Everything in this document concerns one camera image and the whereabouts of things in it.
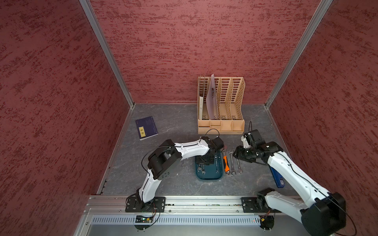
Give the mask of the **orange handled adjustable wrench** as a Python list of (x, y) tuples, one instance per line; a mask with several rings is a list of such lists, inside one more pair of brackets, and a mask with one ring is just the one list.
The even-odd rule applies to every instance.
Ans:
[(227, 155), (226, 155), (226, 148), (223, 148), (222, 156), (223, 156), (222, 158), (223, 158), (224, 171), (225, 171), (226, 175), (230, 175), (230, 167), (229, 167), (228, 159), (227, 159)]

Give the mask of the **teal plastic storage tray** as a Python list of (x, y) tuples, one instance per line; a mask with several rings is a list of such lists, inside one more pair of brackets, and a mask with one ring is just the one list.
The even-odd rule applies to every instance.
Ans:
[[(213, 182), (222, 178), (224, 174), (222, 151), (217, 152), (219, 173), (216, 173), (215, 163), (212, 165), (199, 165), (198, 156), (195, 157), (195, 175), (201, 181)], [(203, 171), (199, 173), (197, 168), (201, 166)]]

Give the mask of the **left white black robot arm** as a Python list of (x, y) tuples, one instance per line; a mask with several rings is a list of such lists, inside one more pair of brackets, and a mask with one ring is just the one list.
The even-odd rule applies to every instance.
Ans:
[(213, 156), (222, 148), (224, 142), (220, 137), (210, 139), (202, 136), (199, 140), (188, 143), (165, 140), (148, 157), (146, 178), (136, 192), (138, 203), (144, 205), (151, 202), (161, 181), (167, 178), (182, 160), (197, 156)]

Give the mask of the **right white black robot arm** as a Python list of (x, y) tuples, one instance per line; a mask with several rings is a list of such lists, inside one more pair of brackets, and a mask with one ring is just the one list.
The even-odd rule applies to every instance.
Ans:
[(276, 142), (265, 142), (258, 130), (245, 133), (233, 157), (250, 163), (258, 159), (278, 172), (301, 200), (284, 196), (272, 188), (257, 193), (259, 211), (280, 211), (300, 222), (312, 236), (331, 236), (347, 224), (346, 201), (331, 193), (301, 170)]

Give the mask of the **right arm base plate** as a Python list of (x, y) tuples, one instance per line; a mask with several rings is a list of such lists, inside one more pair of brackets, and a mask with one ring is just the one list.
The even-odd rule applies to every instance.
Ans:
[(266, 201), (258, 197), (242, 197), (241, 205), (244, 213), (261, 213), (266, 214), (269, 211), (271, 213), (281, 213), (276, 209), (270, 208)]

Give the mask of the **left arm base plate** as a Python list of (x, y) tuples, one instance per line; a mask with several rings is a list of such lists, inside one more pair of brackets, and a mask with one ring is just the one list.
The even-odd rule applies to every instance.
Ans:
[(153, 200), (144, 203), (139, 201), (136, 196), (129, 196), (126, 199), (125, 212), (152, 212), (157, 213), (164, 212), (166, 198), (165, 197), (155, 197)]

